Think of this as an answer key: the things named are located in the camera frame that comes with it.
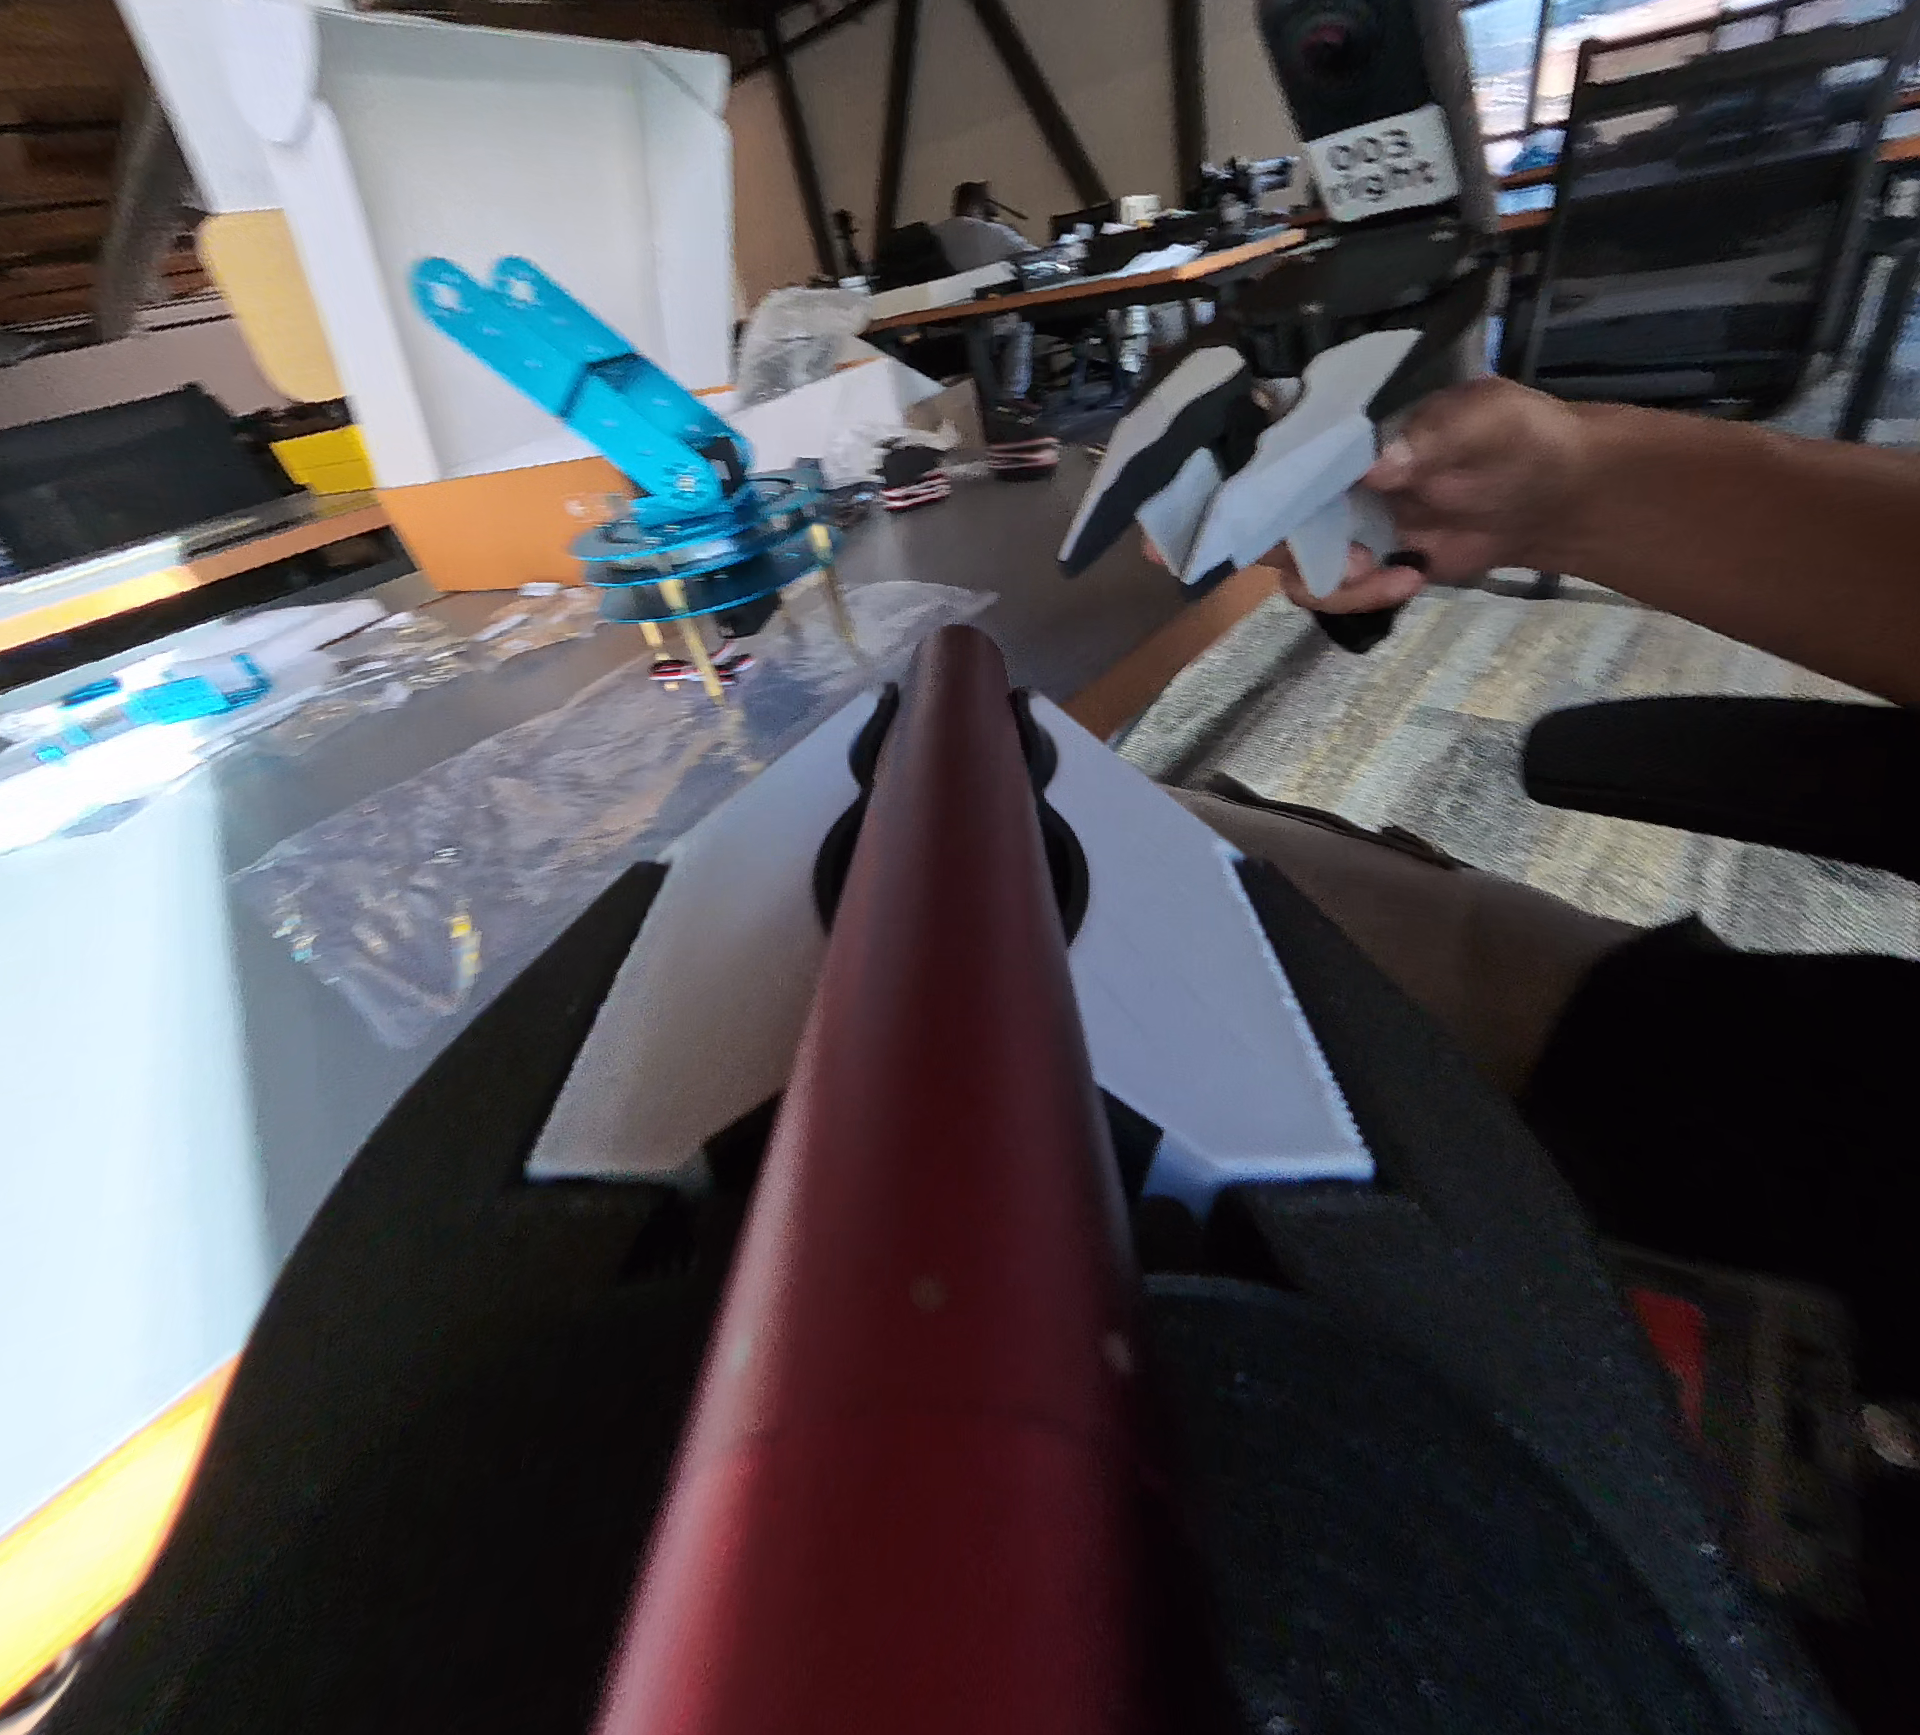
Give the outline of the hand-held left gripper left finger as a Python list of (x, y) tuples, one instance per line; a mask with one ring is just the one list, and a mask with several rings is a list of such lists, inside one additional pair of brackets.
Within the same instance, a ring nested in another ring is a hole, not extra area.
[(679, 1182), (707, 1139), (782, 1099), (829, 956), (816, 855), (860, 804), (847, 750), (873, 714), (878, 691), (860, 691), (664, 843), (656, 899), (559, 1074), (527, 1182)]

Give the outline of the blue toy robot arm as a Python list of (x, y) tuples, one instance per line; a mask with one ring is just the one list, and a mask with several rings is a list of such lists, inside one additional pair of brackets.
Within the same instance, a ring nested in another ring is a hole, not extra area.
[(700, 677), (707, 699), (733, 685), (707, 631), (757, 635), (792, 582), (821, 582), (829, 621), (860, 649), (816, 467), (757, 475), (750, 442), (707, 399), (524, 257), (484, 283), (435, 257), (409, 268), (409, 303), (620, 467), (624, 495), (595, 495), (572, 545), (603, 598), (595, 619), (637, 621), (653, 655)]

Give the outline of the clear plastic bag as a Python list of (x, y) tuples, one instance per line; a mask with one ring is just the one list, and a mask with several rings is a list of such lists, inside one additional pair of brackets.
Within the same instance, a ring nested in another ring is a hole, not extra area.
[(280, 839), (238, 862), (235, 899), (301, 978), (344, 994), (381, 1047), (409, 1047), (608, 881), (878, 691), (927, 631), (984, 603), (991, 588), (910, 578), (847, 582), (847, 643), (821, 603), (799, 603), (750, 643), (727, 706), (620, 666), (559, 706)]

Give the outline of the yellow box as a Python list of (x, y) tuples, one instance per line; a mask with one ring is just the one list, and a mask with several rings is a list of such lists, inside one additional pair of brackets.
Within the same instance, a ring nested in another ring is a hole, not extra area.
[(359, 426), (289, 433), (275, 442), (280, 475), (301, 495), (368, 495), (368, 447)]

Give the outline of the black mesh office chair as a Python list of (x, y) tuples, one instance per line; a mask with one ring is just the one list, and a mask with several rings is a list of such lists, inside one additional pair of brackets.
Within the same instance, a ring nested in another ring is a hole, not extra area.
[(1776, 420), (1844, 345), (1908, 68), (1911, 0), (1583, 39), (1497, 373), (1550, 399)]

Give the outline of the pile of small parts bags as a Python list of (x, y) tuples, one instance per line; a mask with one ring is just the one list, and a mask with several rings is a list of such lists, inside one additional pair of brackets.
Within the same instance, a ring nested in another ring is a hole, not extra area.
[(444, 611), (400, 611), (352, 635), (333, 685), (344, 691), (435, 691), (547, 643), (577, 643), (603, 621), (595, 588), (527, 582), (484, 621), (456, 631)]

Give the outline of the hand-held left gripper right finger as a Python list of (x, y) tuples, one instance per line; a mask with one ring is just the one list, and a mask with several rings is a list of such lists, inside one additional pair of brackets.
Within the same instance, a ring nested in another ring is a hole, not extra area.
[(1040, 797), (1089, 862), (1070, 938), (1089, 1074), (1161, 1129), (1145, 1185), (1371, 1185), (1381, 1157), (1254, 917), (1241, 847), (1063, 706), (1030, 714), (1059, 750)]

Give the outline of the crumpled clear plastic bags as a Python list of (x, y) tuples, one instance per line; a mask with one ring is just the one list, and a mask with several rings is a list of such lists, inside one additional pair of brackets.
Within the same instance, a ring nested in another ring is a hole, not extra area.
[(733, 403), (775, 403), (873, 355), (873, 291), (765, 291), (733, 337)]

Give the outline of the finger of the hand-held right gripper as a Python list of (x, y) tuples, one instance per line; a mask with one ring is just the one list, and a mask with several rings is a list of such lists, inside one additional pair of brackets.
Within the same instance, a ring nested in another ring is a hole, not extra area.
[(1177, 467), (1139, 510), (1161, 563), (1203, 582), (1292, 549), (1304, 588), (1344, 588), (1353, 549), (1387, 556), (1393, 518), (1355, 482), (1381, 461), (1371, 403), (1409, 351), (1417, 330), (1332, 345), (1283, 420), (1241, 399), (1232, 426), (1172, 433)]
[(1083, 578), (1126, 526), (1145, 535), (1161, 566), (1203, 578), (1196, 545), (1232, 454), (1263, 442), (1254, 373), (1232, 345), (1187, 345), (1167, 355), (1139, 403), (1119, 420), (1070, 535), (1059, 549), (1063, 578)]

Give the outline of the person's right hand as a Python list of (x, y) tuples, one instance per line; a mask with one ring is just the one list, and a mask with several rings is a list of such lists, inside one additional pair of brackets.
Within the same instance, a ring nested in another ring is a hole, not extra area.
[(1308, 588), (1296, 545), (1270, 549), (1283, 598), (1313, 619), (1401, 619), (1436, 582), (1556, 563), (1605, 447), (1605, 403), (1471, 380), (1409, 403), (1355, 475), (1401, 556), (1344, 549), (1339, 588)]

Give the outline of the black wooden-edged desk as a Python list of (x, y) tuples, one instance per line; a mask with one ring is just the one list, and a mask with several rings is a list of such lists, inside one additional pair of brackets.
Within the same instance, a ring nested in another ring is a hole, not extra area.
[(391, 535), (391, 515), (375, 495), (329, 495), (311, 502), (297, 495), (289, 518), (275, 526), (238, 526), (238, 518), (204, 518), (184, 535), (160, 535), (136, 549), (111, 549), (89, 563), (37, 566), (0, 582), (0, 649), (46, 643), (111, 619), (160, 611), (168, 598), (333, 549), (333, 545), (368, 545)]

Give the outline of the black monitor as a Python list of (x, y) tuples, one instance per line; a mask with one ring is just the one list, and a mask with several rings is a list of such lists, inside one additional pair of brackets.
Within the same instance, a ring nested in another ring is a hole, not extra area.
[(204, 518), (254, 518), (297, 482), (204, 389), (0, 433), (0, 578), (68, 566)]

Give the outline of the white cardboard tray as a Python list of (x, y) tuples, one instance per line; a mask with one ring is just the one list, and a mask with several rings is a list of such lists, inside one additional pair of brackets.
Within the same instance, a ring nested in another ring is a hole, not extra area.
[(148, 1572), (269, 1296), (209, 781), (7, 855), (7, 1702)]

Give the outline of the orange cardboard box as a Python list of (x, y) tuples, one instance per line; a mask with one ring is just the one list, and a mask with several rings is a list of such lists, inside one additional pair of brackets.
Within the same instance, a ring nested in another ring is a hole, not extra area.
[(727, 58), (359, 11), (115, 0), (184, 173), (200, 258), (280, 399), (344, 399), (435, 588), (577, 582), (620, 467), (449, 351), (416, 258), (534, 258), (733, 420)]

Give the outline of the blue metal brackets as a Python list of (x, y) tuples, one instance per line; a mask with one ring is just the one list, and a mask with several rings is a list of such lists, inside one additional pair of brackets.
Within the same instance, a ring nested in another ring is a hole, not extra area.
[(81, 750), (147, 735), (147, 726), (195, 726), (245, 714), (275, 691), (254, 649), (209, 655), (200, 670), (168, 670), (160, 685), (81, 685), (56, 706), (56, 726), (37, 735), (37, 762), (68, 762)]

